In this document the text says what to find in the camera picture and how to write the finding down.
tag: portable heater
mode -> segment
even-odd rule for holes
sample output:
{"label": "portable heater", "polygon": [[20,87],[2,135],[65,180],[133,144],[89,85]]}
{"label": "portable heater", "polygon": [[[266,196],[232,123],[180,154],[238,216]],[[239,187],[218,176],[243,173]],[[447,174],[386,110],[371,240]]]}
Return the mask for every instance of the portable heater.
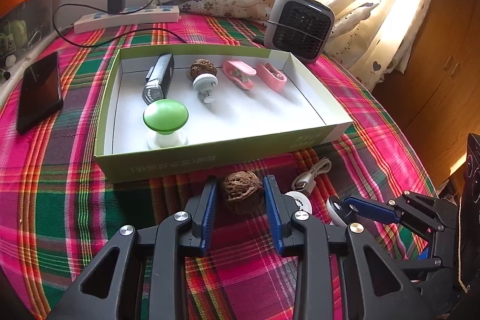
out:
{"label": "portable heater", "polygon": [[275,0],[265,32],[269,49],[291,52],[314,63],[332,31],[335,15],[316,0]]}

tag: white usb cable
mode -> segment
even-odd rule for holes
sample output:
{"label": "white usb cable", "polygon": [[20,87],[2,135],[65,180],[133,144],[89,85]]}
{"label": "white usb cable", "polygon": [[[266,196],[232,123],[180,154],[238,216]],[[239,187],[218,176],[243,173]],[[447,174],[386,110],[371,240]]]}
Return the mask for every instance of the white usb cable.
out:
{"label": "white usb cable", "polygon": [[292,190],[299,191],[309,197],[315,187],[315,177],[318,174],[329,172],[331,168],[332,162],[328,158],[320,159],[310,170],[295,178],[292,182]]}

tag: black smartphone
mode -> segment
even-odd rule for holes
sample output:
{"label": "black smartphone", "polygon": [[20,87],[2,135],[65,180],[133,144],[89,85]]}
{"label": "black smartphone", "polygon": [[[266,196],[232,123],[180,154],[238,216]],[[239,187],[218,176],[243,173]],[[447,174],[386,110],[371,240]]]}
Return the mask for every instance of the black smartphone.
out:
{"label": "black smartphone", "polygon": [[17,114],[21,135],[63,107],[58,60],[58,53],[52,53],[23,73]]}

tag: green knob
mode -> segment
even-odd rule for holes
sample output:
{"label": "green knob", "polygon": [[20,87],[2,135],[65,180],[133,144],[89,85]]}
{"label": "green knob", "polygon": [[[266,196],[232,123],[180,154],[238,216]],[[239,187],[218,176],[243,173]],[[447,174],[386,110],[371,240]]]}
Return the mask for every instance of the green knob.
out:
{"label": "green knob", "polygon": [[177,100],[156,100],[143,112],[145,125],[163,135],[169,135],[179,130],[187,121],[188,110],[183,103]]}

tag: walnut shell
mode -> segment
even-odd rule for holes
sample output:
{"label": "walnut shell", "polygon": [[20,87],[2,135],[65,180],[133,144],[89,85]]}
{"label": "walnut shell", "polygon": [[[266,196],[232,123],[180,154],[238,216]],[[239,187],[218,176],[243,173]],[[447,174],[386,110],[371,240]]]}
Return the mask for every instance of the walnut shell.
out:
{"label": "walnut shell", "polygon": [[252,213],[262,202],[262,183],[251,171],[238,171],[228,175],[222,188],[225,205],[235,214]]}
{"label": "walnut shell", "polygon": [[212,62],[204,59],[198,59],[190,66],[190,76],[193,80],[201,74],[212,74],[217,76],[217,69]]}

